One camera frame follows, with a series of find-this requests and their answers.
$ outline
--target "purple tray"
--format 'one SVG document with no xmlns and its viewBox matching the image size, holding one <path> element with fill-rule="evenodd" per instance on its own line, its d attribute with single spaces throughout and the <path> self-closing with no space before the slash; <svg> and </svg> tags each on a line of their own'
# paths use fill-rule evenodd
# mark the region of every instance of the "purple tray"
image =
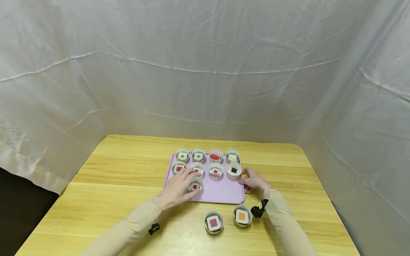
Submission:
<svg viewBox="0 0 410 256">
<path fill-rule="evenodd" d="M 206 153 L 204 175 L 202 177 L 203 189 L 200 194 L 191 199 L 191 201 L 196 202 L 209 202 L 209 203 L 220 203 L 220 204 L 240 204 L 245 200 L 244 186 L 239 184 L 238 181 L 230 180 L 226 176 L 226 168 L 228 164 L 226 163 L 226 154 L 223 154 L 222 166 L 223 166 L 223 176 L 218 180 L 213 180 L 209 177 L 208 168 L 211 164 L 209 161 L 209 153 Z M 177 162 L 176 155 L 173 154 L 171 162 L 169 163 L 168 172 L 166 173 L 166 178 L 164 182 L 164 187 L 168 180 L 173 176 L 172 165 Z M 192 152 L 189 153 L 189 162 L 187 167 L 191 165 L 192 162 Z"/>
</svg>

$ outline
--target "hand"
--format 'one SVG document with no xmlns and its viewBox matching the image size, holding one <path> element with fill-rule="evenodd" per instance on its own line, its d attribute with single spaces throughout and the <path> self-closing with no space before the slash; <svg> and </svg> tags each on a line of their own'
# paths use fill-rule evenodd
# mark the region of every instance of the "hand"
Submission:
<svg viewBox="0 0 410 256">
<path fill-rule="evenodd" d="M 262 191 L 271 189 L 272 186 L 264 178 L 262 178 L 257 172 L 249 167 L 245 167 L 242 170 L 242 174 L 246 174 L 246 178 L 239 177 L 238 181 L 245 188 L 245 193 L 250 194 L 254 188 L 258 188 Z"/>
<path fill-rule="evenodd" d="M 189 193 L 185 192 L 195 176 L 199 177 L 201 175 L 194 172 L 192 169 L 180 170 L 178 174 L 171 177 L 165 188 L 156 197 L 154 197 L 154 203 L 158 205 L 160 210 L 164 211 L 193 198 L 199 194 L 200 190 L 195 190 Z"/>
</svg>

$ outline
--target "white curtain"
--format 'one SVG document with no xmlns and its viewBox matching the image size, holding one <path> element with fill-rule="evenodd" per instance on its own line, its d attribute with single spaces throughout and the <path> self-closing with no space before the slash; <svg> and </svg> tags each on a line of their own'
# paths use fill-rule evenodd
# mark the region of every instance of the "white curtain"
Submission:
<svg viewBox="0 0 410 256">
<path fill-rule="evenodd" d="M 409 255 L 408 0 L 2 0 L 0 166 L 109 134 L 295 143 L 363 255 Z"/>
</svg>

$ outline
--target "red sushi topping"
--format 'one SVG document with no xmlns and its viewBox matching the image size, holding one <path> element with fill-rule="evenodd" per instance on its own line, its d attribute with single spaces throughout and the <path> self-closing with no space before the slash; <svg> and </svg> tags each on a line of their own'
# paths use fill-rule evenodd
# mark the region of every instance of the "red sushi topping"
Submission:
<svg viewBox="0 0 410 256">
<path fill-rule="evenodd" d="M 212 154 L 210 155 L 210 158 L 214 159 L 214 160 L 219 160 L 220 157 L 218 155 Z"/>
</svg>

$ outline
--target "sleeve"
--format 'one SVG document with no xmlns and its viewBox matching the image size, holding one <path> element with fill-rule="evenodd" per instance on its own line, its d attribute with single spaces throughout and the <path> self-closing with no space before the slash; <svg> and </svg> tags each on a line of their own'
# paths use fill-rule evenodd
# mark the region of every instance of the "sleeve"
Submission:
<svg viewBox="0 0 410 256">
<path fill-rule="evenodd" d="M 268 199 L 265 211 L 278 232 L 286 255 L 317 256 L 317 252 L 293 217 L 282 194 L 276 189 L 268 189 L 264 192 L 264 197 Z"/>
<path fill-rule="evenodd" d="M 130 243 L 142 238 L 151 225 L 156 222 L 161 210 L 148 200 L 138 206 L 133 212 L 97 238 L 79 256 L 117 256 Z"/>
</svg>

